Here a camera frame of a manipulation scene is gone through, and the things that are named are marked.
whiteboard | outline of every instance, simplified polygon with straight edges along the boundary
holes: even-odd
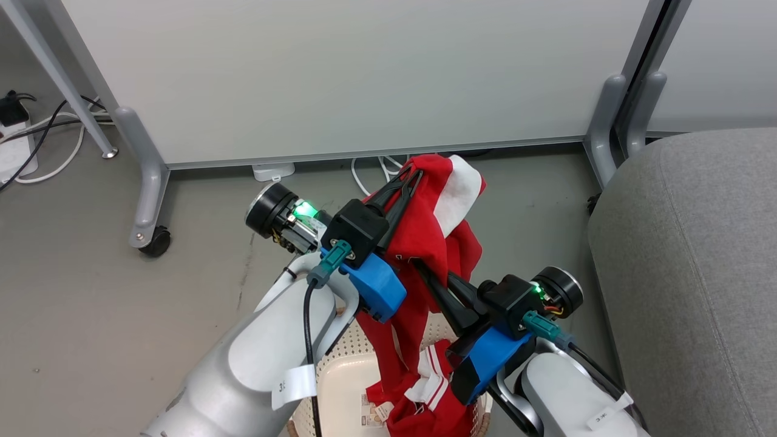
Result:
[[[691,2],[660,70],[649,131],[777,126],[777,2]]]
[[[647,0],[63,0],[166,163],[585,135]]]

gray cushion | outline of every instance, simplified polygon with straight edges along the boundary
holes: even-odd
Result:
[[[777,435],[777,129],[649,145],[610,181],[589,240],[651,434]]]

robotic arm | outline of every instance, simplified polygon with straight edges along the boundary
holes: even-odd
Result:
[[[423,172],[405,168],[366,204],[353,199],[334,217],[280,184],[262,190],[249,206],[246,224],[300,256],[284,268],[256,311],[189,373],[141,435],[276,437],[299,403],[273,409],[273,391],[286,371],[307,362],[301,341],[307,282],[315,278],[321,287],[311,294],[309,307],[314,362],[329,352],[357,311],[382,322],[393,316],[406,291],[381,255],[421,177]],[[343,247],[350,252],[335,255]],[[445,288],[423,262],[414,262],[459,337],[447,355],[454,368],[451,389],[462,403],[488,392],[528,435],[647,435],[623,411],[628,395],[602,391],[559,347],[568,346],[569,338],[550,318],[569,316],[583,302],[571,275],[547,267],[532,281],[508,275],[476,288],[450,274]],[[335,296],[346,303],[339,315]],[[526,362],[510,390],[505,376]]]

concrete floor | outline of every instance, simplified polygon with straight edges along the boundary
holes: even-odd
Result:
[[[39,120],[61,95],[4,24],[0,16],[0,86],[40,97],[28,106]],[[77,70],[70,54],[54,49]],[[90,93],[77,71],[73,79]],[[77,134],[73,127],[52,132],[33,177],[56,168]],[[141,256],[127,244],[138,166],[115,129],[106,134],[120,148],[115,159],[101,159],[87,135],[60,175],[0,193],[4,435],[137,435],[289,261],[242,223],[262,187],[247,167],[174,173],[162,213],[172,246],[159,259]],[[582,147],[498,151],[470,162],[489,184],[468,216],[484,249],[473,282],[507,273],[530,278],[549,264],[567,269],[586,292],[567,327],[613,370],[586,238],[585,201],[598,186]],[[378,187],[375,163],[360,163],[365,184]],[[361,196],[342,162],[300,165],[284,183],[330,211]],[[518,434],[497,408],[488,436]]]

white power strip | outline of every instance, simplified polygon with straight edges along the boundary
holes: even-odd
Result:
[[[3,137],[9,137],[13,135],[14,132],[21,131],[29,126],[29,121],[12,124],[11,126],[3,126],[0,124],[0,132],[3,134]],[[33,152],[34,148],[35,143],[33,142],[32,135],[0,143],[0,183],[5,183],[8,179],[11,179],[11,176],[13,176],[22,164],[27,161],[27,158],[30,157],[30,153]],[[30,174],[35,170],[38,170],[37,157],[34,157],[30,163],[27,164],[27,167],[22,170],[20,176]]]

